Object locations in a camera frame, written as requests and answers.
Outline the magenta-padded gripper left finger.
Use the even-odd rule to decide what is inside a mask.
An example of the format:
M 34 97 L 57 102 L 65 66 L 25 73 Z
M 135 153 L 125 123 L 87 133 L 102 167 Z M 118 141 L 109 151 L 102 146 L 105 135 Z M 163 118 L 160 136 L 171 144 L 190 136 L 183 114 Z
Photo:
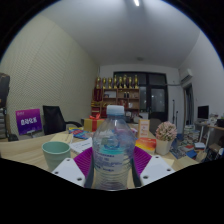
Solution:
M 52 173 L 84 188 L 91 188 L 94 179 L 93 151 L 88 148 L 74 159 L 64 159 Z

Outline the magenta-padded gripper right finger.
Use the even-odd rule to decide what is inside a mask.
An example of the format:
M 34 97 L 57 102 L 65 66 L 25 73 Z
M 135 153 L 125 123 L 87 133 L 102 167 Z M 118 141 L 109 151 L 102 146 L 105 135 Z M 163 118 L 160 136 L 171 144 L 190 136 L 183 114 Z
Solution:
M 174 172 L 161 156 L 150 155 L 139 147 L 134 148 L 132 176 L 136 187 L 143 187 Z

